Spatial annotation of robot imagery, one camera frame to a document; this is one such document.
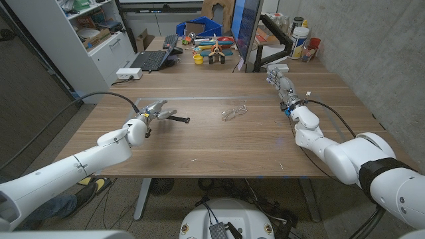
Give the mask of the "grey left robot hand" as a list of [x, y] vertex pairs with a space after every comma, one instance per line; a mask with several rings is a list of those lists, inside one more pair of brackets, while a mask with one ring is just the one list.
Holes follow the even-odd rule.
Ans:
[[136, 119], [141, 120], [146, 126], [149, 126], [150, 122], [154, 119], [165, 120], [169, 116], [172, 116], [177, 113], [177, 110], [162, 110], [164, 104], [167, 103], [167, 100], [158, 100], [154, 103], [149, 104], [144, 107], [136, 115]]

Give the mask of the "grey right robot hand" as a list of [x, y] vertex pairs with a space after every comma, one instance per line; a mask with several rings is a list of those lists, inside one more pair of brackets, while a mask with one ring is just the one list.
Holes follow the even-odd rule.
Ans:
[[301, 104], [293, 82], [284, 76], [278, 68], [268, 72], [266, 81], [278, 91], [278, 95], [282, 100], [280, 103], [281, 110], [286, 112], [287, 115], [290, 115], [290, 112]]

